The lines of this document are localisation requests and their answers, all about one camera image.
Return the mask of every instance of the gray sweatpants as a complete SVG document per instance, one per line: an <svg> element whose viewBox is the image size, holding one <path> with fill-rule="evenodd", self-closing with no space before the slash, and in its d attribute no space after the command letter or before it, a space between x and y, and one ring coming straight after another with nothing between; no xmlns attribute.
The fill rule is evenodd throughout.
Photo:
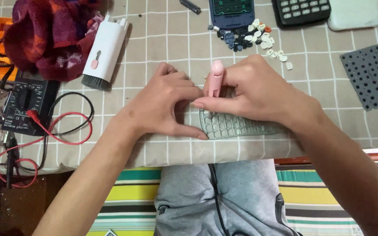
<svg viewBox="0 0 378 236"><path fill-rule="evenodd" d="M220 211L230 235L293 235L277 222L279 189L273 160L219 163L215 169ZM155 207L154 235L224 235L208 165L164 167ZM287 224L284 207L280 217Z"/></svg>

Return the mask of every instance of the red towel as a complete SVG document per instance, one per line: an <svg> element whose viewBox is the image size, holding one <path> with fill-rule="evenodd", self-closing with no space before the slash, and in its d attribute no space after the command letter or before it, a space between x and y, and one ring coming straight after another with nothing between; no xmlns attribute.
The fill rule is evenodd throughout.
<svg viewBox="0 0 378 236"><path fill-rule="evenodd" d="M103 17L100 0L18 0L3 44L22 71L70 81L82 74Z"/></svg>

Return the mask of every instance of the calculator key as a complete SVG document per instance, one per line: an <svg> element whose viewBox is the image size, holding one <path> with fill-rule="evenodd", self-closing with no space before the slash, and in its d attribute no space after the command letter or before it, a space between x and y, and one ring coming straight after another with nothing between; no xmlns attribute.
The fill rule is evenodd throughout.
<svg viewBox="0 0 378 236"><path fill-rule="evenodd" d="M329 9L329 6L328 5L324 5L321 7L322 10L328 10Z"/></svg>

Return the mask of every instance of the striped blanket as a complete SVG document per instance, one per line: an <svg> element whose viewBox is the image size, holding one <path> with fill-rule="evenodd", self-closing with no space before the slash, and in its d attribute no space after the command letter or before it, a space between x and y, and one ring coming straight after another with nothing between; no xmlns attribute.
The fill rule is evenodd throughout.
<svg viewBox="0 0 378 236"><path fill-rule="evenodd" d="M360 236L311 165L276 166L289 226L304 236ZM87 236L152 236L161 168L124 170Z"/></svg>

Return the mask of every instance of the beige grid fabric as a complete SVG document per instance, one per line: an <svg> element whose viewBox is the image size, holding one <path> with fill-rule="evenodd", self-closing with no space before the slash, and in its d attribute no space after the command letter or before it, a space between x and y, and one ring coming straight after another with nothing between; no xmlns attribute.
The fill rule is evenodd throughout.
<svg viewBox="0 0 378 236"><path fill-rule="evenodd" d="M76 168L97 142L110 119L148 82L156 66L168 62L184 71L199 87L203 86L213 60L233 65L250 54L261 54L266 61L294 87L317 98L325 113L363 148L378 148L378 109L365 112L344 71L339 55L378 44L378 27L354 31L332 32L326 24L306 29L283 31L276 26L270 0L256 0L255 14L272 28L276 43L273 49L284 50L294 68L271 59L258 46L234 53L214 32L207 0L192 0L202 13L196 15L179 0L114 0L107 6L113 18L126 17L132 24L126 50L123 47L115 68L111 92L89 89L81 78L62 84L59 94L70 91L86 95L95 107L93 135L82 145L68 146L49 139L47 160L42 173ZM0 0L0 16L10 17L15 0ZM81 97L65 97L54 116L69 111L89 114L89 106ZM200 126L198 110L188 108L178 114L186 124ZM82 122L82 118L64 118L56 127L66 131ZM87 136L88 128L63 138L77 142ZM20 143L35 137L17 135ZM21 149L23 158L40 163L42 143ZM295 137L287 132L269 136L238 137L215 141L146 135L134 148L129 167L165 166L288 158L303 156Z"/></svg>

